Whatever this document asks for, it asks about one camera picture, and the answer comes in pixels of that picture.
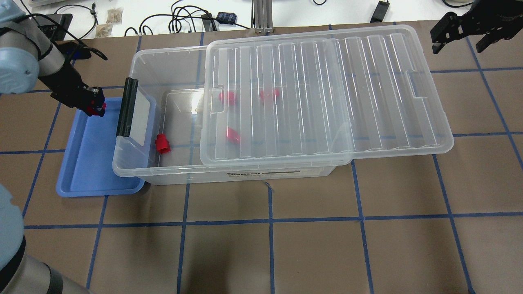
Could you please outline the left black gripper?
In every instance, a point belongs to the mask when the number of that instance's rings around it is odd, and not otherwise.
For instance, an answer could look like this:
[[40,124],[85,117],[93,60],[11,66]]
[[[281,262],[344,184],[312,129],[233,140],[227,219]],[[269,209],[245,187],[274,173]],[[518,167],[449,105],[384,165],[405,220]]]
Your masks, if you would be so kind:
[[77,108],[85,114],[88,106],[101,105],[105,102],[105,95],[102,88],[89,87],[85,84],[60,86],[51,91],[51,97],[65,106]]

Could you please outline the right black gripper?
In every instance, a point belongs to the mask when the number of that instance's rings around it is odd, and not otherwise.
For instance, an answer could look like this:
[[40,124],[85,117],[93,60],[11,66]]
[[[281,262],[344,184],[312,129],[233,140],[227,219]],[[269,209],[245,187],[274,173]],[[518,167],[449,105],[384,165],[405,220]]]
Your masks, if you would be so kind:
[[433,54],[439,54],[448,43],[467,36],[481,35],[476,52],[489,45],[515,37],[523,26],[521,0],[475,0],[461,16],[446,13],[430,30]]

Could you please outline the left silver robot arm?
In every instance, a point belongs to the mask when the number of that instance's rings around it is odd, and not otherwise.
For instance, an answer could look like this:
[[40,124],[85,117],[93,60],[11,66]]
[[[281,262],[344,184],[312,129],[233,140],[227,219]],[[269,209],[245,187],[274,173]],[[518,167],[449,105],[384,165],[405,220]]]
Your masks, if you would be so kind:
[[106,112],[103,90],[88,86],[70,60],[12,0],[1,2],[0,91],[24,94],[41,81],[51,97],[88,116]]

